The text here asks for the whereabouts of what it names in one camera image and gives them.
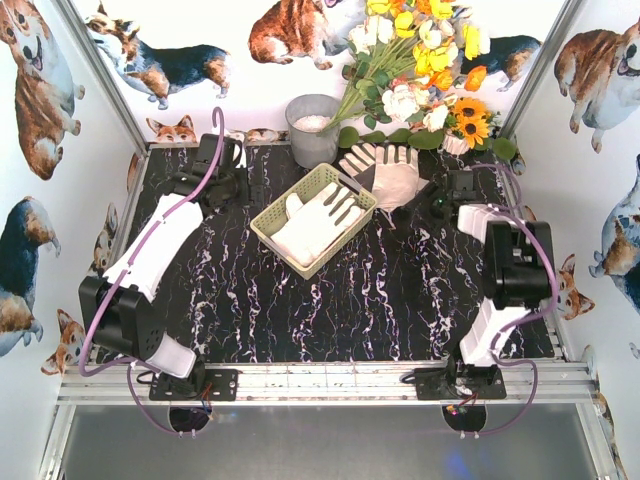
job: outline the gray cup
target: gray cup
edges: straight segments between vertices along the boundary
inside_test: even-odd
[[[325,132],[303,132],[293,126],[298,120],[309,115],[321,115],[333,118],[340,102],[328,95],[311,94],[294,98],[287,109],[285,117],[289,124],[289,138],[293,158],[298,165],[312,169],[321,163],[333,163],[338,154],[338,136],[340,125]]]

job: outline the black marble surface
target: black marble surface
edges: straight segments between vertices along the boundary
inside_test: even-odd
[[[129,243],[167,191],[168,179],[187,167],[195,152],[152,150]],[[249,147],[247,153],[250,176],[263,169],[267,203],[306,173],[288,145]],[[422,152],[420,175],[439,180],[447,169],[483,163],[477,155]],[[476,172],[483,203],[504,203],[494,173]],[[158,288],[154,306],[166,315],[168,333],[207,361],[437,359],[469,331],[482,299],[481,244],[472,237],[451,227],[430,233],[416,212],[396,211],[392,229],[376,212],[305,281],[249,229],[259,211],[231,205],[208,217]],[[516,329],[504,356],[553,356],[544,323]]]

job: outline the basket handle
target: basket handle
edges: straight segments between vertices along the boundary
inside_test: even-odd
[[[348,177],[344,173],[340,173],[340,182],[343,183],[350,190],[353,190],[358,195],[360,194],[360,190],[362,190],[362,185],[360,185],[353,178]]]

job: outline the gray floor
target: gray floor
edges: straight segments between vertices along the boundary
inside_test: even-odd
[[[520,406],[489,407],[487,428]],[[79,407],[67,480],[564,480],[595,478],[573,405],[536,405],[505,433],[461,440],[439,407],[225,407],[200,437],[136,407]],[[154,407],[157,418],[167,409]]]

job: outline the beige plastic basket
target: beige plastic basket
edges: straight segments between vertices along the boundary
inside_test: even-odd
[[[335,242],[315,262],[308,267],[303,267],[293,258],[285,255],[282,250],[271,240],[271,235],[276,233],[287,223],[285,200],[292,193],[297,193],[303,203],[307,203],[329,183],[335,182],[344,185],[358,194],[357,204],[365,211],[365,214],[351,228],[340,235]],[[256,232],[260,241],[273,250],[291,268],[299,273],[305,280],[309,280],[322,266],[329,261],[344,245],[351,240],[362,227],[364,227],[376,208],[376,197],[362,188],[356,181],[344,173],[340,173],[327,163],[322,163],[311,170],[293,187],[281,195],[275,202],[269,205],[256,218],[251,221],[251,230]]]

